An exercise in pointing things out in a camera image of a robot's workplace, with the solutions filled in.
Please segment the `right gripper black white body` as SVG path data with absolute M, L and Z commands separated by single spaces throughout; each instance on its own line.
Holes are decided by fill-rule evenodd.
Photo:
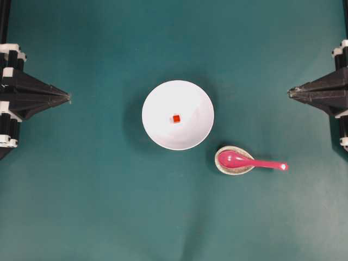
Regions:
M 334 101 L 334 117 L 339 120 L 340 145 L 347 151 L 347 39 L 332 51 L 335 62 L 335 76 L 339 79 L 339 86 L 335 90 L 337 97 Z

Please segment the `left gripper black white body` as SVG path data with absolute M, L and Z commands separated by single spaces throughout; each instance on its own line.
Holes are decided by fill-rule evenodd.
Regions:
M 26 54 L 15 43 L 1 44 L 1 159 L 5 158 L 18 146 L 22 119 L 10 110 L 10 101 L 5 94 L 14 90 L 4 82 L 5 77 L 12 77 L 15 69 L 23 70 Z

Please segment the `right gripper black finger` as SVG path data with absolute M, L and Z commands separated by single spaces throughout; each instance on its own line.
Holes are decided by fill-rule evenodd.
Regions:
M 347 110 L 347 97 L 290 97 L 298 102 L 316 107 L 327 114 L 339 114 Z
M 341 90 L 347 87 L 347 67 L 340 68 L 312 82 L 291 88 L 289 96 L 300 92 Z

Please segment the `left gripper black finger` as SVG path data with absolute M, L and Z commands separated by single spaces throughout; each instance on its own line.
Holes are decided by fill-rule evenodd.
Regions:
M 35 94 L 55 95 L 70 100 L 70 95 L 54 85 L 46 84 L 21 70 L 13 67 L 3 69 L 2 84 L 15 87 L 17 90 L 33 92 Z
M 8 111 L 5 112 L 5 119 L 10 120 L 17 117 L 17 121 L 25 121 L 35 114 L 44 110 L 69 102 L 69 98 L 9 98 Z

